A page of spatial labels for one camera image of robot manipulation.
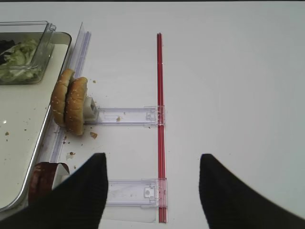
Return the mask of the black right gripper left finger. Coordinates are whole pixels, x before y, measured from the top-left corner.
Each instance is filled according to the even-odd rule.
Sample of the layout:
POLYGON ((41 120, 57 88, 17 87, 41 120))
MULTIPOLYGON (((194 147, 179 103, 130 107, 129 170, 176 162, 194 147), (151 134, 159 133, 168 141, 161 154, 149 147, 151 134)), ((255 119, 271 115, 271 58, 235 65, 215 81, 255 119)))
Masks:
POLYGON ((2 229, 97 229, 106 205, 106 155, 95 153, 36 203, 0 222, 2 229))

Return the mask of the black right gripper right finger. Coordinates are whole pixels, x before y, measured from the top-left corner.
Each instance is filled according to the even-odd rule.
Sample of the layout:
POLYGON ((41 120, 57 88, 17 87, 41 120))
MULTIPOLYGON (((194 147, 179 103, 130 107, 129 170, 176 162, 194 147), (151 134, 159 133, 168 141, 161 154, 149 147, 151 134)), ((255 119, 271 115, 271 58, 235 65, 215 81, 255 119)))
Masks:
POLYGON ((211 229, 303 229, 305 220, 269 201, 213 155, 200 160, 199 195, 211 229))

